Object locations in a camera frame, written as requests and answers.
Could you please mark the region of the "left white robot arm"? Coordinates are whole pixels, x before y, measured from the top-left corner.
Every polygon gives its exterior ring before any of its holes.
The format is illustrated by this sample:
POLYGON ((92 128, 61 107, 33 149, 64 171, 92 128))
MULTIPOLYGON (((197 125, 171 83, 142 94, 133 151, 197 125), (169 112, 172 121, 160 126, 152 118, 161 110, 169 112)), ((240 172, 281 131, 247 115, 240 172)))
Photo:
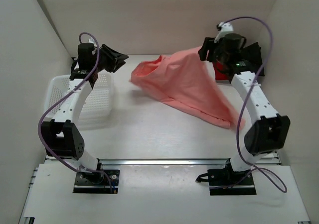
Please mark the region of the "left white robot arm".
POLYGON ((41 121, 39 137, 47 155, 57 158, 75 171, 84 169, 92 183, 104 179, 99 159, 85 150, 85 142, 77 123, 84 103, 94 89, 99 72, 118 71, 125 65, 128 55, 107 45, 98 47, 86 42, 78 45, 78 57, 69 77, 67 94, 54 103, 57 112, 49 121, 41 121))

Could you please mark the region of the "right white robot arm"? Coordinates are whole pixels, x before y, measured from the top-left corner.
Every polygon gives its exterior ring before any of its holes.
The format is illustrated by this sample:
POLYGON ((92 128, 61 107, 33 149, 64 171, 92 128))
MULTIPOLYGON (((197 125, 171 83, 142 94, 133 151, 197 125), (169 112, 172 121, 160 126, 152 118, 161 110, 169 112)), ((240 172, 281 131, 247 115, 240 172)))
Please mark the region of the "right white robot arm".
POLYGON ((252 126, 244 136, 238 155, 228 159, 222 169, 208 170, 197 182, 208 182, 214 189, 229 189, 250 177, 251 168, 264 156, 282 149, 290 127, 290 119, 281 116, 263 93, 257 78, 263 72, 261 48, 257 42, 234 32, 229 22, 217 25, 215 38, 206 37, 198 54, 211 62, 214 69, 227 76, 243 100, 252 126))

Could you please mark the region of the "pink t shirt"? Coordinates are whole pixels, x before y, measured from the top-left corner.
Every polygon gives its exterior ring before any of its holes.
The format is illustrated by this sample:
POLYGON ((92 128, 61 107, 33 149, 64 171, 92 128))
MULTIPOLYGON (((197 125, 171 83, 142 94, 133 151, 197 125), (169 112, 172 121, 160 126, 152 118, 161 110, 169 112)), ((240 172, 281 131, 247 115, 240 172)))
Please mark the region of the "pink t shirt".
POLYGON ((244 128, 245 119, 210 76, 199 49, 143 61, 132 71, 130 81, 153 99, 212 125, 244 128))

